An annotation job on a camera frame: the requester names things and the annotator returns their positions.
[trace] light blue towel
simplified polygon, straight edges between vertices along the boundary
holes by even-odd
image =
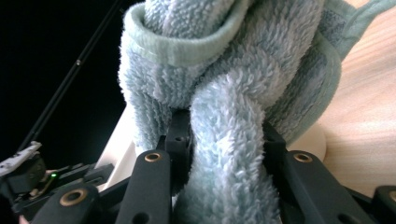
[[[320,116],[374,16],[340,0],[151,0],[125,14],[120,85],[136,144],[154,149],[191,111],[195,149],[175,223],[277,223],[262,122],[291,143]]]

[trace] light wood table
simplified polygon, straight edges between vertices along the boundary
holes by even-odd
[[[327,140],[324,164],[341,184],[368,196],[396,185],[396,8],[378,16],[346,57],[318,124]]]

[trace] fluffy towel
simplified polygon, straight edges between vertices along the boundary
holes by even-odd
[[[176,223],[277,223],[262,122],[290,143],[330,102],[340,62],[395,1],[148,0],[125,14],[120,85],[135,142],[154,149],[191,111],[195,149]]]

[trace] towel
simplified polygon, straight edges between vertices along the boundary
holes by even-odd
[[[278,223],[262,123],[288,144],[329,104],[341,61],[395,1],[148,0],[124,17],[120,86],[134,141],[154,149],[172,113],[191,111],[190,179],[174,223]]]

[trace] black background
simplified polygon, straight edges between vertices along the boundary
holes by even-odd
[[[0,1],[0,161],[16,152],[113,2]],[[109,24],[37,138],[49,169],[96,162],[120,118],[121,18]],[[8,223],[7,202],[0,204]]]

